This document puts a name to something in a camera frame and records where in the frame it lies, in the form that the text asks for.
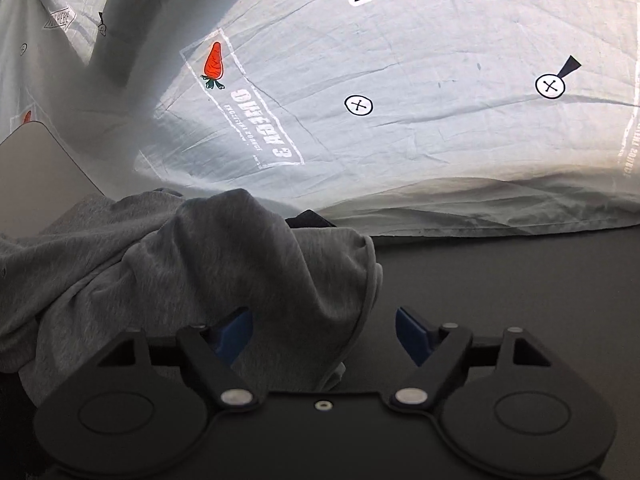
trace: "white fabric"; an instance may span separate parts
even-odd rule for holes
[[[242,187],[370,235],[636,224],[639,5],[0,0],[0,141],[31,111],[116,200]]]

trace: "gray cloth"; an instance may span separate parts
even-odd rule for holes
[[[240,306],[254,335],[233,369],[259,395],[344,372],[382,282],[371,239],[290,229],[245,190],[92,195],[33,238],[0,237],[0,372],[36,406],[128,326],[148,336]]]

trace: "silver screw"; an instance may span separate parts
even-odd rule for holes
[[[396,399],[403,404],[422,404],[428,397],[420,388],[403,388],[396,392]]]
[[[328,400],[318,400],[315,404],[316,410],[320,412],[328,412],[334,405]]]
[[[246,406],[254,400],[251,392],[238,388],[235,390],[227,390],[220,395],[220,400],[229,406]]]

